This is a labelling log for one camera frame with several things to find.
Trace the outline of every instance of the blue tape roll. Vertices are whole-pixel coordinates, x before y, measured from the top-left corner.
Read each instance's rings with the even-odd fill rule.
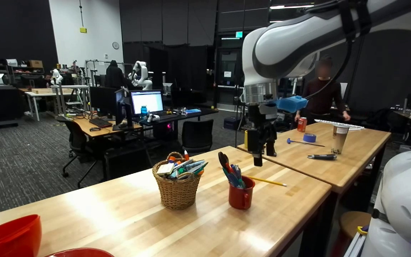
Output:
[[[316,141],[316,135],[315,134],[310,134],[310,133],[304,133],[304,138],[303,140],[305,142],[309,142],[309,143],[315,143]]]

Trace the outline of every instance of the blue bottle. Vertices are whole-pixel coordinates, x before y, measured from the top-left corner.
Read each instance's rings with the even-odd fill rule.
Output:
[[[147,112],[147,106],[142,105],[141,107],[141,118],[144,119],[145,117],[147,117],[148,112]]]

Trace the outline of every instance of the yellow pencil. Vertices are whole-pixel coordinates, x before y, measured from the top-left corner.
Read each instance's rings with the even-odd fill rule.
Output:
[[[245,176],[249,177],[251,179],[254,179],[254,180],[259,180],[259,181],[262,181],[262,182],[271,183],[271,184],[279,185],[279,186],[282,186],[282,187],[287,187],[288,186],[285,183],[279,183],[279,182],[270,181],[270,180],[266,180],[266,179],[262,179],[262,178],[258,178],[258,177],[251,177],[251,176],[248,176],[248,175],[245,175]]]

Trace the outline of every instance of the red bowl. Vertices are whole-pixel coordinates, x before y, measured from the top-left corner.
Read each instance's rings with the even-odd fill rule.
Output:
[[[46,257],[114,257],[110,253],[95,248],[77,248],[49,254]]]
[[[41,246],[39,215],[28,215],[0,225],[0,257],[36,257]]]

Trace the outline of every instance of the soda can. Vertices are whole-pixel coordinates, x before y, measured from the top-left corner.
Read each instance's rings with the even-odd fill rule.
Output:
[[[297,131],[305,132],[305,127],[307,127],[307,118],[300,117],[299,121],[297,122]]]

